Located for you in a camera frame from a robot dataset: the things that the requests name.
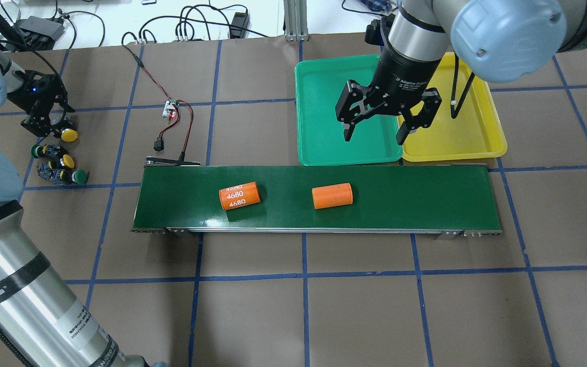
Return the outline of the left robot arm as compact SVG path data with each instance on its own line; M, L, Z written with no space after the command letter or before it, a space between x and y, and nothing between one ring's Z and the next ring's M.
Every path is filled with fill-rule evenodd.
M37 137L75 140L65 115L49 116L54 104L74 112L58 72L19 67L2 43L0 106L9 100L23 109L21 125ZM142 356L121 351L23 232L22 193L18 170L0 153L0 340L26 366L146 366Z

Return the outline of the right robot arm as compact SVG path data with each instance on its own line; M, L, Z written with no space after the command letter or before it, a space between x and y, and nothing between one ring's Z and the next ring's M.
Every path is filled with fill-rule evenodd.
M373 19L365 41L383 48L370 84L349 80L336 103L344 139L375 115L402 116L396 141L433 123L442 104L429 82L452 47L483 81L516 81L556 53L587 48L587 1L401 1Z

